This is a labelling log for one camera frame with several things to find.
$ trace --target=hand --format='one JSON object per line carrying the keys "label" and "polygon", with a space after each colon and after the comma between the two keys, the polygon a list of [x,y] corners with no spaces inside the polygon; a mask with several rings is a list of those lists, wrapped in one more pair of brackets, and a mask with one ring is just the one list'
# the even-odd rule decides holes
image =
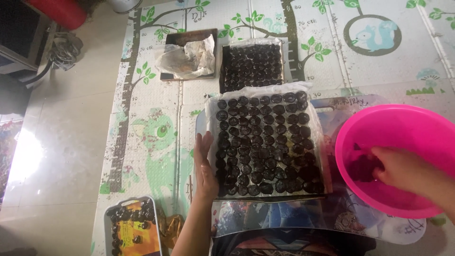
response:
{"label": "hand", "polygon": [[218,180],[213,175],[212,168],[207,160],[207,154],[212,143],[213,136],[209,131],[205,133],[204,137],[198,133],[196,135],[196,145],[193,150],[197,183],[195,197],[210,201],[213,201],[217,197],[219,190]]}
{"label": "hand", "polygon": [[373,176],[387,185],[426,196],[430,192],[429,184],[438,184],[448,178],[445,173],[406,149],[372,147],[371,152],[382,161],[385,168],[376,168]]}

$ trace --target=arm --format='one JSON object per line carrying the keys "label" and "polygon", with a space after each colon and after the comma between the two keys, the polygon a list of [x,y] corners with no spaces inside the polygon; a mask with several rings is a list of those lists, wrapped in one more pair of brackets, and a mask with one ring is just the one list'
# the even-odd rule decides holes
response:
{"label": "arm", "polygon": [[428,198],[455,223],[455,180],[418,155],[404,149],[373,147],[385,170],[374,176],[387,185]]}
{"label": "arm", "polygon": [[199,133],[196,135],[196,145],[193,150],[196,194],[171,256],[208,255],[212,203],[218,194],[218,181],[207,160],[212,142],[213,136],[210,132],[206,132],[204,137]]}

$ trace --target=pink plastic basin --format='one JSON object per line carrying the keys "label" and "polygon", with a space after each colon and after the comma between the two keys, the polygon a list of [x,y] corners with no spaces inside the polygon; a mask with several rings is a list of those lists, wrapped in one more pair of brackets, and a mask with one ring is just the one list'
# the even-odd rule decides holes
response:
{"label": "pink plastic basin", "polygon": [[380,181],[353,181],[346,167],[361,149],[373,146],[405,148],[455,177],[455,125],[423,108],[401,104],[378,105],[363,109],[341,127],[335,144],[338,169],[349,188],[370,206],[386,214],[428,218],[442,212],[432,202],[416,194]]}

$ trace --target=left hand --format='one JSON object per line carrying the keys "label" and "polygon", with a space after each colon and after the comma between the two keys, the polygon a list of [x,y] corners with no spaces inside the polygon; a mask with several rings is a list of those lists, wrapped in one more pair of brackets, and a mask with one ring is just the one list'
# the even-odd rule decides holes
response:
{"label": "left hand", "polygon": [[210,145],[213,143],[212,134],[207,131],[202,137],[200,133],[196,135],[196,145],[193,150],[194,166],[196,172],[196,198],[213,201],[218,196],[218,180],[213,174],[207,154]]}

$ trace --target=circular swing print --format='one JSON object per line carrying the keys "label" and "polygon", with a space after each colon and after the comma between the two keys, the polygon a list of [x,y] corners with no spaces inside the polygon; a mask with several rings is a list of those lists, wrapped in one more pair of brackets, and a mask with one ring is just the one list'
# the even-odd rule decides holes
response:
{"label": "circular swing print", "polygon": [[352,50],[366,56],[389,54],[401,43],[401,30],[397,24],[374,14],[360,15],[348,21],[343,35]]}

